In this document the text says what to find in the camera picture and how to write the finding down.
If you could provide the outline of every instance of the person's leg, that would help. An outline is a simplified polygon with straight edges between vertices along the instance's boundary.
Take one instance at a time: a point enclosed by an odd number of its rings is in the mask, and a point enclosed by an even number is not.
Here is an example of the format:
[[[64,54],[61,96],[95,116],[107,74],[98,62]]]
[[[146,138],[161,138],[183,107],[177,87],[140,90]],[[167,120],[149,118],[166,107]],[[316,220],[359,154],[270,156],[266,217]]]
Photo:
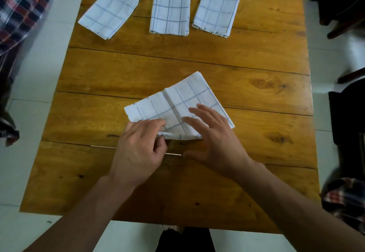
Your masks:
[[[182,233],[187,251],[215,252],[212,237],[208,228],[185,227]]]
[[[156,252],[185,251],[182,246],[182,238],[182,234],[174,229],[163,231],[158,241]]]

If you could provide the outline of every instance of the wooden plank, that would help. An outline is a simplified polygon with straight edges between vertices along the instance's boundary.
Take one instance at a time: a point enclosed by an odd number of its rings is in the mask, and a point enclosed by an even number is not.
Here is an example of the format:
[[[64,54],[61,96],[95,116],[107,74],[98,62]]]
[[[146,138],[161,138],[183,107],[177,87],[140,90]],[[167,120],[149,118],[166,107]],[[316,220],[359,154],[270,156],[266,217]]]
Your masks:
[[[95,1],[82,0],[79,17]],[[153,0],[140,0],[132,16],[150,18],[152,2]],[[200,0],[191,0],[191,22],[199,2]],[[233,27],[305,36],[303,2],[302,0],[240,0]]]
[[[20,211],[65,214],[108,172],[114,151],[42,141]],[[267,168],[319,202],[316,170],[272,165]],[[113,219],[279,233],[262,209],[233,181],[192,160],[171,155],[166,155],[161,167]]]
[[[195,71],[224,107],[313,115],[308,75],[79,48],[67,51],[56,90],[145,98]]]
[[[56,92],[43,140],[116,147],[128,122],[124,107],[131,98]],[[255,160],[284,166],[317,168],[313,117],[226,108],[234,131]],[[171,141],[169,152],[203,149],[203,142]]]
[[[305,37],[235,28],[228,38],[195,28],[182,37],[151,34],[149,28],[149,18],[130,17],[111,39],[103,40],[77,23],[69,46],[309,74]]]

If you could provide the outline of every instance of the handkerchief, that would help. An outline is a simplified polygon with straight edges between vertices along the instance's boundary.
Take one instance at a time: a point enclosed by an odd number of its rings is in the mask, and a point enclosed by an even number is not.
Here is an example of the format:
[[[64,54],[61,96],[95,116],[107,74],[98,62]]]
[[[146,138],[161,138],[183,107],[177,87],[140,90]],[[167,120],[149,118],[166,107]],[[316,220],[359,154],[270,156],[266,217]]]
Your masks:
[[[97,0],[79,19],[79,24],[110,39],[132,14],[139,0]]]
[[[133,122],[163,118],[167,125],[159,135],[164,135],[166,139],[192,140],[201,139],[201,136],[181,118],[198,118],[188,109],[196,107],[198,103],[216,110],[227,119],[230,127],[234,128],[233,122],[198,71],[161,92],[126,106],[124,110]]]
[[[201,0],[193,27],[227,38],[240,0]]]
[[[187,36],[190,0],[153,0],[150,32]]]

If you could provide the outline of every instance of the folded cloth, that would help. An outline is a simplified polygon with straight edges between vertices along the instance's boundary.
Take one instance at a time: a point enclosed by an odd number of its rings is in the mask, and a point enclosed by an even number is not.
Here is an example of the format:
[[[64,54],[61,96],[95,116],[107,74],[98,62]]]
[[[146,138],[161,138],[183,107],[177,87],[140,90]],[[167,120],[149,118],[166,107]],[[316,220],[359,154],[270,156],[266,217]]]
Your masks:
[[[192,140],[201,139],[201,136],[181,118],[185,116],[198,118],[188,109],[196,107],[198,103],[216,110],[227,119],[230,127],[234,128],[233,122],[198,71],[161,92],[126,106],[124,110],[129,120],[133,122],[163,118],[167,125],[159,135],[163,135],[166,139]]]
[[[139,0],[97,0],[79,24],[104,40],[110,39],[132,14]]]
[[[187,36],[190,0],[153,0],[150,32]]]
[[[240,0],[201,0],[193,27],[227,38]]]

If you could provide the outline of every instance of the tiled floor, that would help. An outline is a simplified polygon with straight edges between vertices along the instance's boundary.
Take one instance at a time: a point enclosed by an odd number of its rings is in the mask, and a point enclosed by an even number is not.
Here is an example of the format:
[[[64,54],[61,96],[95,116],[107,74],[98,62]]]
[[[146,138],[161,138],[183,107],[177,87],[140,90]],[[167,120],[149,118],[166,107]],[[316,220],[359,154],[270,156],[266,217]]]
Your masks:
[[[8,109],[21,139],[10,148],[0,148],[0,252],[21,251],[58,219],[18,211],[80,1],[54,0],[42,25],[27,38],[18,63],[21,69]],[[327,40],[329,28],[319,25],[316,3],[305,1],[304,7],[322,185],[338,166],[327,92],[344,88],[335,84],[341,74],[365,66],[365,34],[352,32]],[[157,225],[111,222],[96,251],[154,251],[159,234]],[[222,230],[211,234],[217,251],[294,251],[281,235]]]

